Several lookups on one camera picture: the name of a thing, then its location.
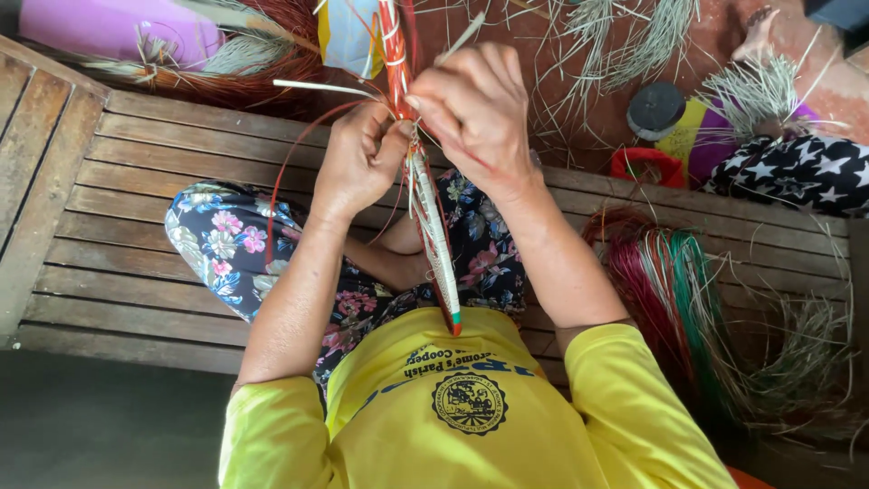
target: red floor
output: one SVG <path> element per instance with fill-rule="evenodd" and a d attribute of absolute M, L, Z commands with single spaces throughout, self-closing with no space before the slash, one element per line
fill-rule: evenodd
<path fill-rule="evenodd" d="M 496 23 L 504 19 L 503 6 L 505 1 L 492 0 L 487 13 L 487 22 Z M 453 3 L 454 0 L 446 0 L 446 2 Z M 473 14 L 486 8 L 486 1 L 470 0 L 470 2 L 470 11 Z M 704 77 L 718 70 L 717 63 L 723 65 L 733 49 L 741 43 L 745 36 L 742 27 L 745 19 L 766 3 L 781 9 L 773 23 L 772 30 L 772 40 L 776 51 L 799 61 L 817 30 L 817 24 L 804 17 L 800 0 L 769 0 L 768 2 L 738 0 L 734 1 L 733 4 L 719 0 L 701 0 L 701 20 L 697 22 L 695 18 L 689 31 L 690 39 L 698 45 L 689 42 L 687 60 L 678 64 L 678 56 L 673 56 L 664 73 L 658 79 L 673 81 L 686 96 L 693 94 L 695 90 L 699 89 L 700 82 Z M 427 0 L 418 6 L 417 10 L 432 9 L 445 4 L 442 0 Z M 562 20 L 564 14 L 571 8 L 568 5 L 562 9 Z M 509 4 L 507 7 L 507 13 L 512 14 L 518 11 L 520 8 L 515 5 Z M 610 31 L 610 37 L 626 36 L 630 23 L 631 21 L 628 19 L 617 21 Z M 450 39 L 454 41 L 467 26 L 468 11 L 464 7 L 419 14 L 417 27 L 424 51 L 421 65 L 430 65 L 434 56 L 446 49 L 447 28 L 449 28 Z M 511 44 L 519 50 L 521 60 L 524 63 L 523 72 L 526 86 L 530 90 L 534 86 L 535 53 L 540 46 L 540 40 L 517 39 L 516 37 L 540 37 L 546 29 L 547 21 L 545 19 L 527 13 L 511 19 L 510 29 L 505 23 L 483 26 L 478 41 L 497 41 Z M 564 41 L 563 48 L 567 49 L 572 44 L 572 39 Z M 825 26 L 799 73 L 797 88 L 801 96 L 804 96 L 814 83 L 824 65 L 836 51 L 837 45 L 834 29 L 831 26 Z M 575 55 L 565 64 L 565 72 L 578 74 L 584 59 L 585 53 L 583 52 Z M 544 51 L 536 58 L 536 63 L 538 70 L 543 71 L 551 67 L 554 60 Z M 621 90 L 605 97 L 598 97 L 596 101 L 590 103 L 587 124 L 607 144 L 612 146 L 630 145 L 633 141 L 634 134 L 627 127 L 625 114 L 630 98 L 641 85 L 640 80 L 635 80 Z M 569 87 L 568 81 L 562 82 L 557 76 L 550 75 L 541 88 L 546 93 L 547 101 L 551 104 L 560 100 Z M 806 102 L 822 118 L 850 124 L 849 128 L 838 130 L 840 134 L 869 144 L 869 75 L 845 62 L 841 53 L 836 55 L 833 64 L 820 79 Z M 570 127 L 571 123 L 576 128 L 571 131 L 573 134 L 570 136 L 572 138 L 570 147 L 575 159 L 575 167 L 581 167 L 586 171 L 607 171 L 607 161 L 612 150 L 600 149 L 602 144 L 594 135 L 580 129 L 582 121 L 565 121 L 561 118 L 559 123 L 563 130 Z M 532 146 L 538 151 L 546 148 L 546 145 L 542 144 L 540 140 L 532 140 Z M 545 164 L 554 166 L 567 164 L 563 151 L 550 151 L 543 154 L 542 157 Z"/>

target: pink flower print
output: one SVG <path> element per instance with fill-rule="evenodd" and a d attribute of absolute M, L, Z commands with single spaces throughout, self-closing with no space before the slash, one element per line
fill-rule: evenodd
<path fill-rule="evenodd" d="M 519 254 L 519 248 L 516 248 L 516 242 L 510 241 L 507 245 L 507 253 L 513 255 L 513 258 L 519 263 L 522 263 L 522 255 Z"/>
<path fill-rule="evenodd" d="M 215 271 L 215 275 L 223 277 L 232 271 L 232 265 L 227 261 L 217 261 L 217 258 L 211 259 L 211 268 Z"/>
<path fill-rule="evenodd" d="M 263 241 L 269 236 L 266 231 L 260 231 L 254 226 L 248 226 L 244 230 L 244 234 L 248 236 L 242 241 L 242 244 L 248 253 L 258 253 L 266 249 L 266 242 Z"/>
<path fill-rule="evenodd" d="M 459 278 L 459 280 L 464 282 L 465 285 L 471 286 L 480 281 L 480 277 L 489 269 L 489 267 L 491 267 L 493 272 L 497 273 L 501 270 L 497 265 L 493 266 L 493 263 L 497 258 L 498 250 L 494 247 L 494 241 L 491 241 L 489 242 L 488 251 L 480 251 L 477 253 L 476 257 L 471 258 L 471 263 L 468 264 L 470 273 Z"/>
<path fill-rule="evenodd" d="M 217 226 L 218 231 L 229 231 L 229 234 L 238 234 L 242 231 L 242 221 L 229 211 L 218 211 L 211 223 Z"/>
<path fill-rule="evenodd" d="M 281 229 L 281 234 L 293 241 L 302 239 L 302 234 L 289 226 L 284 226 L 283 229 Z"/>
<path fill-rule="evenodd" d="M 360 309 L 371 312 L 377 306 L 377 299 L 368 294 L 359 292 L 342 291 L 335 296 L 338 301 L 338 311 L 345 316 L 355 316 Z"/>

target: floral pants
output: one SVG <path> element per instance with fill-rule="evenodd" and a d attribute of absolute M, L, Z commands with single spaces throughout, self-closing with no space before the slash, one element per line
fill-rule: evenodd
<path fill-rule="evenodd" d="M 458 171 L 447 171 L 437 187 L 461 303 L 515 318 L 525 309 L 525 269 L 504 219 Z M 248 322 L 287 267 L 308 215 L 299 204 L 275 204 L 273 259 L 266 263 L 270 197 L 250 185 L 205 181 L 179 193 L 166 213 L 172 245 L 199 279 Z M 405 312 L 435 305 L 438 298 L 430 283 L 403 293 L 390 291 L 345 258 L 313 375 L 324 395 L 332 371 L 366 335 Z"/>

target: wooden bench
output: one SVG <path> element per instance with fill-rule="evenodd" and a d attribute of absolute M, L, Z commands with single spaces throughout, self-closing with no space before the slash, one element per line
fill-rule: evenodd
<path fill-rule="evenodd" d="M 307 125 L 110 90 L 2 37 L 0 66 L 0 336 L 7 346 L 236 373 L 249 327 L 182 261 L 163 217 L 179 190 L 205 178 L 270 187 Z M 302 141 L 283 195 L 310 201 L 327 141 L 328 128 Z M 448 162 L 435 155 L 433 166 Z M 746 285 L 824 296 L 845 308 L 843 219 L 544 171 L 577 229 L 603 205 L 635 202 L 661 221 L 702 231 L 707 253 L 731 259 L 718 275 L 730 319 L 770 311 Z M 361 213 L 352 232 L 376 234 L 396 200 L 406 206 L 398 191 Z M 553 324 L 533 293 L 522 327 L 552 383 L 567 385 Z"/>

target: circular seal emblem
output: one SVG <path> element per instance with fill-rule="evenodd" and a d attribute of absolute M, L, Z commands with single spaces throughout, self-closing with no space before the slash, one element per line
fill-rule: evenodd
<path fill-rule="evenodd" d="M 456 373 L 438 382 L 432 392 L 437 417 L 466 434 L 483 436 L 506 421 L 505 394 L 484 375 Z"/>

